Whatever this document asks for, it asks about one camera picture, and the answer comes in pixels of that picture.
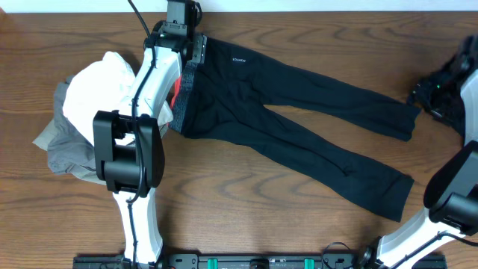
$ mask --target brand logo on pants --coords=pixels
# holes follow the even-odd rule
[[[237,59],[237,58],[232,58],[232,61],[237,61],[237,62],[242,62],[242,63],[246,62],[246,60],[244,60],[244,59]]]

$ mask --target green connector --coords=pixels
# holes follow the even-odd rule
[[[208,269],[217,269],[217,259],[208,259]]]
[[[314,269],[314,260],[304,259],[304,269]]]

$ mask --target pants leg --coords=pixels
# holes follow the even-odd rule
[[[184,130],[185,137],[213,138],[249,146],[275,162],[322,182],[368,211],[400,221],[413,184],[409,176],[341,149],[259,103],[247,104],[247,110],[255,115],[248,119],[231,113],[229,109],[236,110],[231,105],[212,108],[211,102],[201,103],[207,105],[200,105],[201,113],[194,114],[194,121]]]
[[[410,140],[420,109],[296,67],[250,49],[212,40],[211,63],[221,79],[250,81],[265,105],[292,105],[327,113],[379,134]]]

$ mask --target white wall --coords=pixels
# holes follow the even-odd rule
[[[204,11],[478,10],[478,0],[198,0]],[[134,0],[141,12],[166,11],[166,0]],[[126,0],[0,0],[7,13],[131,12]]]

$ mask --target wooden table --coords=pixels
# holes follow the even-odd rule
[[[154,25],[164,14],[148,13]],[[0,264],[68,268],[79,253],[120,253],[120,213],[106,187],[56,176],[31,142],[52,118],[56,84],[106,51],[138,69],[145,34],[128,14],[7,14],[0,19]],[[439,68],[478,13],[206,13],[199,31],[292,66],[405,101]],[[402,142],[325,114],[270,107],[353,152],[416,180],[403,223],[422,206],[430,177],[461,138],[428,114]],[[319,253],[333,242],[353,249],[400,226],[348,202],[319,182],[244,146],[164,139],[166,171],[156,196],[164,243],[202,253]],[[451,268],[473,268],[476,249],[440,249]]]

